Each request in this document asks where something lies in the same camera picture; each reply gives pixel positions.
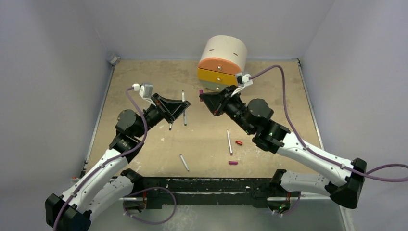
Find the purple marker cap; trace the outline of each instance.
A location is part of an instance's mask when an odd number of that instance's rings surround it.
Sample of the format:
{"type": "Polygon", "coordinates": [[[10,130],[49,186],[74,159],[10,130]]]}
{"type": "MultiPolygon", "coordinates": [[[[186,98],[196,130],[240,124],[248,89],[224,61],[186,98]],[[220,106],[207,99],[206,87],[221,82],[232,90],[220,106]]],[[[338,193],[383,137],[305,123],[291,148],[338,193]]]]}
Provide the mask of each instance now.
{"type": "Polygon", "coordinates": [[[200,95],[201,94],[203,94],[204,93],[204,91],[203,91],[203,89],[200,89],[200,95]]]}

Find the gray floor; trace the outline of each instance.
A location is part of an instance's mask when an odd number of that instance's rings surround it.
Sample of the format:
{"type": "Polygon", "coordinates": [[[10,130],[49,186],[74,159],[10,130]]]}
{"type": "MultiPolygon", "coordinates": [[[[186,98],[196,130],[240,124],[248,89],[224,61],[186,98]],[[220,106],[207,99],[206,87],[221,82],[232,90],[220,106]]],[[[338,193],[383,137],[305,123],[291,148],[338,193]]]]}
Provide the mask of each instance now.
{"type": "MultiPolygon", "coordinates": [[[[268,209],[252,206],[179,205],[174,217],[162,225],[147,225],[123,215],[122,201],[105,210],[90,231],[344,231],[338,205],[330,200],[301,200],[284,218],[272,216],[268,209]]],[[[165,219],[172,205],[161,210],[145,210],[137,215],[150,221],[165,219]]]]}

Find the wooden table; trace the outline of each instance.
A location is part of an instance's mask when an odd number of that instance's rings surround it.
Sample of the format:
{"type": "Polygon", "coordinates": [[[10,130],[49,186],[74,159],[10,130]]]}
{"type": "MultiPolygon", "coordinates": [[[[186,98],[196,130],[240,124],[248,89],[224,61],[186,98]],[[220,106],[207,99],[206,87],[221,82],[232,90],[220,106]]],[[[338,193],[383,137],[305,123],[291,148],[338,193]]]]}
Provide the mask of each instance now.
{"type": "MultiPolygon", "coordinates": [[[[132,109],[125,89],[134,83],[150,82],[154,92],[169,99],[181,99],[184,90],[191,103],[187,109],[187,126],[182,116],[169,131],[165,120],[151,129],[140,153],[126,167],[144,176],[165,177],[272,177],[275,170],[313,173],[306,166],[277,154],[263,152],[251,142],[246,133],[227,115],[213,116],[199,101],[202,85],[197,79],[198,61],[122,60],[115,68],[106,101],[89,156],[88,169],[101,158],[115,137],[117,116],[124,109],[132,109]],[[230,130],[234,155],[230,156],[227,130],[230,130]],[[243,141],[243,146],[234,144],[243,141]],[[183,154],[188,172],[179,155],[183,154]],[[228,161],[238,161],[231,166],[228,161]]],[[[318,134],[308,105],[305,88],[297,62],[248,61],[245,71],[255,74],[273,65],[283,67],[286,77],[286,93],[289,116],[300,135],[309,143],[320,147],[318,134]]],[[[140,108],[149,104],[136,92],[131,93],[140,108]]],[[[289,127],[284,116],[282,80],[278,69],[270,70],[254,80],[254,84],[241,91],[241,99],[248,103],[262,98],[274,110],[276,122],[289,127]]]]}

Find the white marker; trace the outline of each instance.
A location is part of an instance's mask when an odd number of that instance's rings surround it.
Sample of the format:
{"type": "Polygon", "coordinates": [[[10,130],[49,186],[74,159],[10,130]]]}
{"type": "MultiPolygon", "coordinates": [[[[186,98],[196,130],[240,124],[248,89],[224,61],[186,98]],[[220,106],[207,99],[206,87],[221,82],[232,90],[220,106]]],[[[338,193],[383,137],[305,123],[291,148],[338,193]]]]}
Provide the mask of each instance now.
{"type": "MultiPolygon", "coordinates": [[[[181,92],[181,100],[183,102],[186,101],[186,97],[184,96],[184,90],[182,90],[182,92],[181,92]]],[[[184,119],[184,126],[187,126],[186,110],[184,110],[184,112],[183,112],[183,119],[184,119]]]]}
{"type": "Polygon", "coordinates": [[[232,155],[232,146],[231,146],[231,137],[230,132],[227,130],[227,138],[228,138],[228,146],[229,146],[229,154],[232,155]]]}
{"type": "Polygon", "coordinates": [[[187,166],[187,163],[186,163],[186,161],[184,160],[184,157],[183,157],[182,154],[180,154],[180,158],[181,158],[181,160],[183,161],[183,164],[184,164],[184,166],[186,167],[187,171],[190,172],[189,167],[187,166]]]}

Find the white wall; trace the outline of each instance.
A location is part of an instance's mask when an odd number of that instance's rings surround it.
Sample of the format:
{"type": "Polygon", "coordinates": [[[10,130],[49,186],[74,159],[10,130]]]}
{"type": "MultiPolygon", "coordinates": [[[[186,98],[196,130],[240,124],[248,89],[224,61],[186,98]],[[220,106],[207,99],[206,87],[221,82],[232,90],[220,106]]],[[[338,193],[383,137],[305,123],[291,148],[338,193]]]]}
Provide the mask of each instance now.
{"type": "Polygon", "coordinates": [[[298,58],[334,0],[84,0],[106,47],[124,58],[198,58],[219,34],[249,58],[298,58]]]}
{"type": "MultiPolygon", "coordinates": [[[[368,168],[408,163],[408,1],[336,0],[302,64],[323,144],[368,168]]],[[[394,168],[375,173],[404,177],[394,168]]],[[[367,179],[360,231],[407,230],[408,183],[367,179]]]]}
{"type": "Polygon", "coordinates": [[[110,72],[84,9],[0,1],[2,231],[45,230],[46,198],[82,168],[110,72]]]}

